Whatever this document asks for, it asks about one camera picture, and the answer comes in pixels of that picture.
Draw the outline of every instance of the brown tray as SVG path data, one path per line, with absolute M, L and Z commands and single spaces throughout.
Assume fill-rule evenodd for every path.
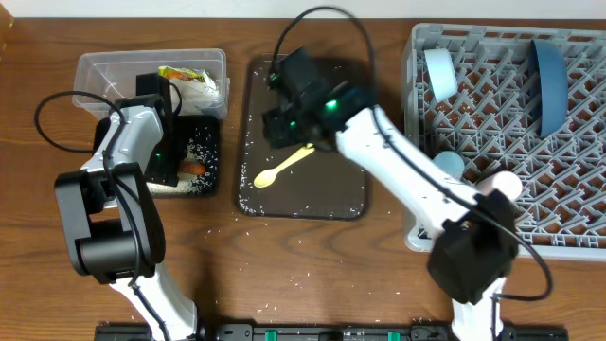
M 339 153 L 313 154 L 283 170 L 267 188 L 256 188 L 255 177 L 287 159 L 301 146 L 270 149 L 263 137 L 261 115 L 276 108 L 276 92 L 266 85 L 270 54 L 257 56 L 249 65 L 236 167 L 234 202 L 249 216 L 298 219 L 355 220 L 368 208 L 370 181 L 362 168 Z M 318 59 L 318 67 L 330 81 L 365 83 L 360 62 Z

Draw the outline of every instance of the plastic container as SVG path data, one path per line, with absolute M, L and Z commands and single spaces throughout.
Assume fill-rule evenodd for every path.
M 215 100 L 191 103 L 200 110 L 193 115 L 212 115 L 219 119 L 227 116 L 229 78 L 225 53 L 219 48 L 86 53 L 78 61 L 74 90 L 91 92 L 111 101 L 132 97 L 135 95 L 135 76 L 157 72 L 159 66 L 208 71 L 219 87 L 219 95 Z M 72 101 L 97 119 L 108 115 L 109 107 L 94 99 L 74 96 Z
M 566 64 L 566 119 L 545 138 L 531 115 L 542 101 L 532 91 L 533 39 Z M 450 51 L 458 83 L 439 103 L 422 53 L 435 48 Z M 498 171 L 520 178 L 518 234 L 544 258 L 606 260 L 606 32 L 418 24 L 402 56 L 402 90 L 405 134 L 430 157 L 457 152 L 472 186 Z M 411 249 L 431 250 L 422 226 L 406 228 Z

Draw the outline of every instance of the green connector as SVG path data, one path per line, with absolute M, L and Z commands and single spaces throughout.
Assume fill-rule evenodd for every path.
M 399 332 L 388 332 L 387 341 L 400 341 L 400 333 Z
M 277 331 L 265 331 L 265 341 L 277 341 Z

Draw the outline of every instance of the white cup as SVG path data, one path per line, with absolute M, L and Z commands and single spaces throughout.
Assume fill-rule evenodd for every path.
M 425 50 L 424 53 L 430 86 L 436 102 L 440 103 L 458 90 L 451 53 L 445 48 Z

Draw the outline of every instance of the gray dish rack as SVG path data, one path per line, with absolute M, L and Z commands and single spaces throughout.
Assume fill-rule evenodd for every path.
M 541 103 L 528 71 L 530 41 L 559 47 L 568 73 L 568 115 L 539 138 L 531 111 Z M 447 48 L 458 93 L 436 103 L 422 51 Z M 516 202 L 518 233 L 545 258 L 606 260 L 606 32 L 574 29 L 418 24 L 402 56 L 406 136 L 430 157 L 455 151 L 470 184 L 507 170 L 524 191 Z M 432 241 L 415 224 L 415 251 Z M 528 256 L 520 249 L 523 256 Z

